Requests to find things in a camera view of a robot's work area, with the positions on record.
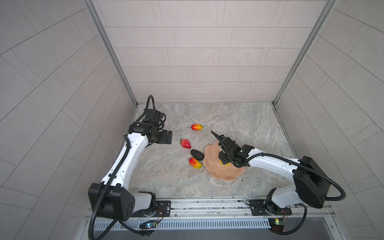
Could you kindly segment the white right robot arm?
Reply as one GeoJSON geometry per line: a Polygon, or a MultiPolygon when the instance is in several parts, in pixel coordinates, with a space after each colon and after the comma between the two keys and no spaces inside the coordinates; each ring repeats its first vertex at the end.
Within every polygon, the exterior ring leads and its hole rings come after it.
{"type": "Polygon", "coordinates": [[[293,182],[291,186],[270,190],[263,203],[269,215],[278,215],[281,209],[295,204],[305,204],[316,209],[324,206],[331,183],[311,158],[287,159],[250,145],[239,147],[235,141],[223,135],[215,137],[219,141],[221,151],[218,157],[223,165],[260,168],[293,182]]]}

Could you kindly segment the red yellow mango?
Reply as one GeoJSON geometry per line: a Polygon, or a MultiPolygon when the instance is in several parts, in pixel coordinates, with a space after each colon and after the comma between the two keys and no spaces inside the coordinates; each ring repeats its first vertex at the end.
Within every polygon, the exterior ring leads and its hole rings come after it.
{"type": "Polygon", "coordinates": [[[190,158],[189,164],[195,169],[200,169],[202,167],[202,164],[196,158],[190,158]]]}
{"type": "Polygon", "coordinates": [[[200,124],[193,124],[193,125],[191,126],[191,129],[194,130],[194,131],[200,131],[200,130],[203,129],[203,126],[200,125],[200,124]]]}

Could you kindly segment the dark avocado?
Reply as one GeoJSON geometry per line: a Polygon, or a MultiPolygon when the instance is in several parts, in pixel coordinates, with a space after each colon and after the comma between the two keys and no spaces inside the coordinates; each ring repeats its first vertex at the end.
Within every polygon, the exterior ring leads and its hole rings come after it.
{"type": "Polygon", "coordinates": [[[192,155],[193,158],[195,158],[197,161],[202,161],[202,160],[204,159],[204,157],[205,157],[205,155],[204,155],[202,152],[200,152],[200,151],[198,151],[198,150],[195,150],[195,149],[191,150],[191,155],[192,155]]]}

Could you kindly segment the red strawberry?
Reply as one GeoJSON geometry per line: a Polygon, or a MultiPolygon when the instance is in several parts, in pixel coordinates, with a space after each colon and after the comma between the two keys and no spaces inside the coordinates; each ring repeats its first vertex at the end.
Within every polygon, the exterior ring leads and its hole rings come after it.
{"type": "Polygon", "coordinates": [[[185,148],[185,149],[191,149],[192,148],[189,140],[187,140],[187,139],[181,139],[180,145],[182,148],[185,148]]]}

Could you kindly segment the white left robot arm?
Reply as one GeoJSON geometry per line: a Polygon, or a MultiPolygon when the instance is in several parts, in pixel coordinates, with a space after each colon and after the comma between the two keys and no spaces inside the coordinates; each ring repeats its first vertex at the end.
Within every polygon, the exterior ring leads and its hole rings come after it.
{"type": "Polygon", "coordinates": [[[128,189],[138,160],[150,144],[171,144],[172,132],[164,130],[166,115],[158,110],[145,109],[142,116],[132,123],[124,135],[126,145],[111,170],[99,184],[88,190],[92,210],[96,217],[127,221],[140,212],[156,212],[156,195],[150,192],[131,194],[128,189]]]}

